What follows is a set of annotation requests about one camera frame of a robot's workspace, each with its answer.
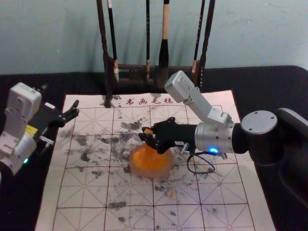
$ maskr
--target black cable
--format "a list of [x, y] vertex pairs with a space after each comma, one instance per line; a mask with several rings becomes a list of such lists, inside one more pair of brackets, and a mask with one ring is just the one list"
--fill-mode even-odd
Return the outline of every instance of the black cable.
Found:
[[[208, 174], [208, 173], [212, 173], [212, 172], [215, 172], [215, 167], [214, 165], [209, 162], [208, 160], [204, 159], [203, 157], [201, 157], [200, 155], [202, 154], [210, 154], [209, 152], [200, 152], [200, 153], [190, 153], [189, 154], [189, 157], [187, 159], [187, 168], [188, 168], [188, 171], [190, 171], [191, 173], [194, 173], [194, 174]], [[209, 169], [208, 171], [202, 171], [202, 172], [197, 172], [197, 171], [193, 171], [189, 168], [189, 161], [191, 158], [193, 158], [194, 156], [204, 160], [205, 162], [207, 162], [212, 168]]]

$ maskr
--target black tablecloth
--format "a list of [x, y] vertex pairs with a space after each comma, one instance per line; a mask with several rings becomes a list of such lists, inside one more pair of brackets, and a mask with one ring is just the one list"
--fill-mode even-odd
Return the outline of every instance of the black tablecloth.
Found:
[[[308, 71], [296, 66], [245, 67], [208, 69], [202, 92], [234, 92], [240, 117], [254, 110], [274, 111], [287, 107], [308, 119]], [[66, 94], [104, 94], [103, 73], [59, 73], [0, 76], [0, 131], [5, 121], [4, 108], [8, 91], [17, 82], [49, 89], [44, 101], [62, 109]], [[120, 85], [117, 94], [154, 92], [149, 86]], [[56, 131], [49, 136], [55, 137]], [[0, 195], [0, 230], [31, 231], [35, 228], [48, 172], [51, 151], [32, 155]], [[256, 167], [277, 230], [308, 230], [308, 209], [304, 208], [279, 180], [277, 166]]]

